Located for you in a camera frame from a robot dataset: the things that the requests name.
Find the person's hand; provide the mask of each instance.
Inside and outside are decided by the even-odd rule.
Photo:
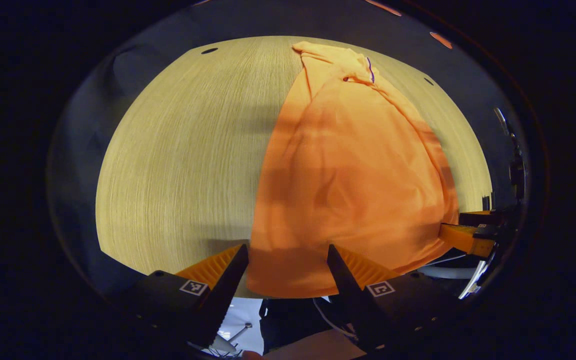
[[[264,360],[264,357],[262,355],[259,355],[258,353],[254,352],[254,351],[244,351],[243,352],[243,356],[242,356],[243,360]]]

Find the white cable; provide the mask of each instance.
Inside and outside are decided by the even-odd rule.
[[[320,309],[320,306],[317,305],[317,301],[315,301],[316,299],[313,298],[312,299],[312,303],[315,305],[315,308],[317,308],[317,311],[319,312],[319,314],[321,315],[321,318],[328,324],[330,325],[334,330],[337,330],[339,333],[342,333],[343,335],[346,335],[346,337],[351,337],[351,338],[357,338],[357,335],[355,335],[354,333],[348,332],[346,330],[343,330],[343,328],[338,328],[335,324],[333,324],[327,317],[326,315],[324,315],[324,313],[322,312],[322,309]]]
[[[450,257],[448,259],[443,259],[443,260],[437,260],[435,262],[430,262],[428,264],[423,265],[424,267],[429,267],[430,265],[434,265],[434,264],[439,264],[439,263],[443,263],[443,262],[450,262],[450,260],[456,260],[456,259],[460,259],[463,258],[464,256],[466,256],[466,254],[464,253],[464,255],[459,255],[459,256],[455,256],[455,257]]]
[[[469,290],[473,287],[473,284],[477,283],[477,280],[480,279],[480,276],[482,276],[482,274],[484,273],[484,270],[487,268],[488,268],[488,266],[486,265],[486,261],[479,260],[479,264],[477,265],[477,268],[475,269],[475,273],[472,275],[472,278],[470,279],[470,282],[468,282],[468,285],[466,285],[466,288],[463,289],[463,291],[459,295],[459,300],[462,300],[463,298],[468,296],[468,294],[470,294]]]

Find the orange shirt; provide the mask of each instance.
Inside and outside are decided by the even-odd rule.
[[[329,244],[398,274],[448,251],[458,201],[441,144],[364,55],[302,41],[304,69],[263,159],[247,287],[272,297],[337,294]]]

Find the light wood grain surface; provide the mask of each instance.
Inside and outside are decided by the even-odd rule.
[[[299,41],[370,57],[441,141],[460,211],[482,210],[482,197],[492,191],[482,148],[457,105],[429,75],[327,39],[241,38],[189,50],[124,115],[103,158],[96,193],[104,253],[144,274],[175,273],[250,238],[266,146],[303,68],[291,47]],[[217,50],[201,54],[210,48]],[[243,280],[236,296],[256,297]]]

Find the metal rod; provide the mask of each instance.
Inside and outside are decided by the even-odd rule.
[[[244,331],[246,331],[248,328],[252,328],[252,324],[247,322],[246,325],[244,326],[244,328],[242,328],[242,330],[240,330],[238,333],[235,333],[235,335],[233,337],[231,337],[230,339],[228,339],[229,342],[233,342],[233,340],[235,340],[236,338],[238,338],[240,335],[242,335],[242,333]]]
[[[227,351],[229,353],[234,353],[235,351],[237,351],[237,348],[235,348],[235,346],[233,346],[233,344],[231,344],[230,341],[224,339],[221,335],[219,335],[219,333],[217,334],[217,336],[215,336],[214,341],[210,346],[214,349]]]
[[[501,110],[499,109],[499,107],[494,108],[494,114],[496,114],[496,117],[499,119],[499,123],[501,123],[501,127],[503,128],[503,133],[506,135],[509,135],[508,124],[506,123],[506,118],[504,117],[504,114],[501,113]]]

